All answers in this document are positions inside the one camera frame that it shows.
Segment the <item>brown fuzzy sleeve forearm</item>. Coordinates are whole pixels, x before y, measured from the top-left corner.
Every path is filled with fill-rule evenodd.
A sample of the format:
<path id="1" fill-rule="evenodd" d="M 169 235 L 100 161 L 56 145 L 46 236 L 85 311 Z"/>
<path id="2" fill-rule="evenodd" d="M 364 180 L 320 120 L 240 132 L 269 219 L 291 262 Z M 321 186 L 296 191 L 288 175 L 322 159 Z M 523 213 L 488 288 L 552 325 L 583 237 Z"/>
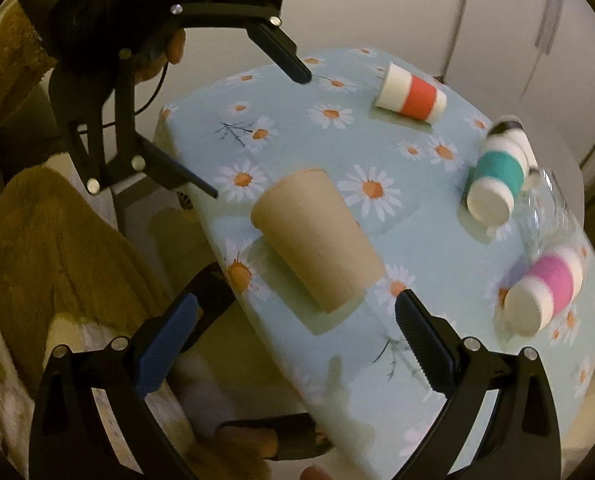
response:
<path id="1" fill-rule="evenodd" d="M 55 64 L 17 1 L 0 12 L 0 126 Z"/>

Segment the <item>left hand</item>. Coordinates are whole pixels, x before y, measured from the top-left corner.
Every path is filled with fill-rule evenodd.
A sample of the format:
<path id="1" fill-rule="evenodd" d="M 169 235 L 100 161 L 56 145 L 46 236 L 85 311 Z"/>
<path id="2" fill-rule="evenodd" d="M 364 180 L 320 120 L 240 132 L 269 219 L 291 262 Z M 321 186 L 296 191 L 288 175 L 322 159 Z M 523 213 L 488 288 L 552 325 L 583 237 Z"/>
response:
<path id="1" fill-rule="evenodd" d="M 167 63 L 179 64 L 183 57 L 185 45 L 186 32 L 183 29 L 177 29 L 164 51 L 154 61 L 148 64 L 148 66 L 137 70 L 136 75 L 134 75 L 134 82 L 141 84 L 141 82 L 153 79 L 163 70 Z"/>

